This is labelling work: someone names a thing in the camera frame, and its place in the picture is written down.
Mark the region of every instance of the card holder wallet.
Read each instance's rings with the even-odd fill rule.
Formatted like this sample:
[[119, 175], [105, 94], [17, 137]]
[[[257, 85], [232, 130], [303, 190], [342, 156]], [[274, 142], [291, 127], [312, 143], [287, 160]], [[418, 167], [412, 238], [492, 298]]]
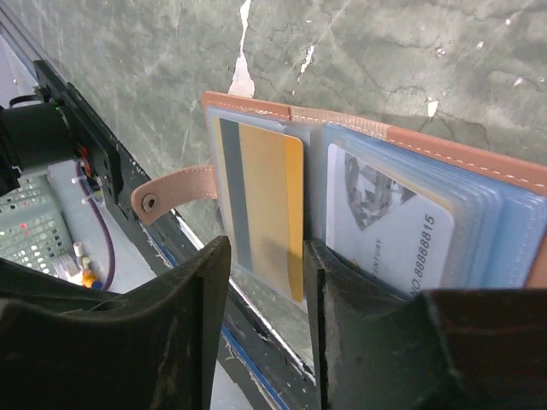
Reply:
[[[227, 109], [263, 119], [286, 120], [310, 126], [325, 124], [344, 126], [436, 161], [524, 188], [540, 196], [547, 196], [547, 167], [545, 166], [397, 126], [389, 126], [356, 115], [265, 102], [212, 91], [203, 94], [203, 109], [207, 112], [209, 108]], [[151, 180], [132, 193], [133, 209], [143, 223], [151, 224], [170, 209], [186, 202], [201, 198], [217, 198], [216, 178], [213, 165], [202, 165], [184, 168]], [[527, 276], [526, 287], [547, 287], [547, 236], [545, 235]]]

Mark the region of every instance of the purple cable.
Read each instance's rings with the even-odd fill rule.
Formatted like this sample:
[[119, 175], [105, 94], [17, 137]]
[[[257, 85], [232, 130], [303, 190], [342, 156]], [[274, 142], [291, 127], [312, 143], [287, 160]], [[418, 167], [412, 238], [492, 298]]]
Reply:
[[[91, 195], [92, 192], [89, 192], [87, 190], [87, 187], [85, 186], [85, 181], [83, 180], [83, 178], [85, 178], [85, 175], [84, 173], [82, 173], [82, 168], [78, 162], [76, 163], [76, 176], [78, 177], [79, 187], [84, 192], [84, 195], [85, 196]], [[112, 237], [110, 236], [109, 228], [106, 226], [106, 222], [104, 222], [104, 218], [101, 215], [101, 211], [99, 211], [99, 208], [97, 207], [95, 201], [93, 201], [93, 199], [90, 198], [88, 202], [97, 220], [99, 221], [99, 225], [101, 226], [101, 229], [103, 230], [104, 240], [106, 242], [106, 247], [109, 251], [109, 273], [107, 274], [106, 280], [104, 281], [104, 285], [101, 288], [101, 290], [108, 290], [110, 289], [110, 286], [112, 285], [112, 281], [114, 280], [114, 273], [116, 269], [116, 257], [114, 254], [114, 244], [112, 243]]]

